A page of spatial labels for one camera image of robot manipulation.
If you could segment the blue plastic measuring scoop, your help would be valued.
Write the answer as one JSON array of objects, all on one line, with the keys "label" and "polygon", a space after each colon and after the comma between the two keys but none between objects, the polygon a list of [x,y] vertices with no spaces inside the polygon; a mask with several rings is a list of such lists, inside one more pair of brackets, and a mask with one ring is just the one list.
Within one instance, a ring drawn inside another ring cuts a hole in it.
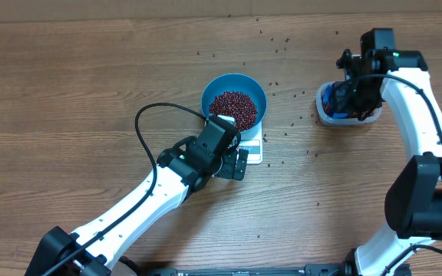
[{"label": "blue plastic measuring scoop", "polygon": [[322,96],[322,102],[328,102],[333,106],[333,99],[332,99],[332,84],[329,84],[325,87],[323,96]]}]

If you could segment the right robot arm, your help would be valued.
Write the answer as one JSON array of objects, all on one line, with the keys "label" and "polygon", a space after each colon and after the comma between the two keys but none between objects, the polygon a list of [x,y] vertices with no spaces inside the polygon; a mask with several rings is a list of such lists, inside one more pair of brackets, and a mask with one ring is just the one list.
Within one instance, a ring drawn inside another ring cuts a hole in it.
[{"label": "right robot arm", "polygon": [[406,260],[442,240],[442,113],[419,51],[401,51],[390,28],[373,28],[361,51],[345,50],[337,67],[343,81],[325,86],[322,112],[342,124],[359,124],[388,105],[398,124],[407,164],[385,197],[385,222],[352,250],[343,275],[408,275]]}]

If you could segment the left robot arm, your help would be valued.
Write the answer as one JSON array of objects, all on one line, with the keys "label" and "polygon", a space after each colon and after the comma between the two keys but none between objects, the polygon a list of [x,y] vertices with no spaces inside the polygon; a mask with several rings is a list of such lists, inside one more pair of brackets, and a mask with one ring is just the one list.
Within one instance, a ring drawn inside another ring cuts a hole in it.
[{"label": "left robot arm", "polygon": [[125,251],[158,219],[214,176],[241,180],[248,153],[232,117],[209,115],[199,136],[165,149],[146,179],[116,205],[71,233],[56,226],[40,240],[28,275],[110,275]]}]

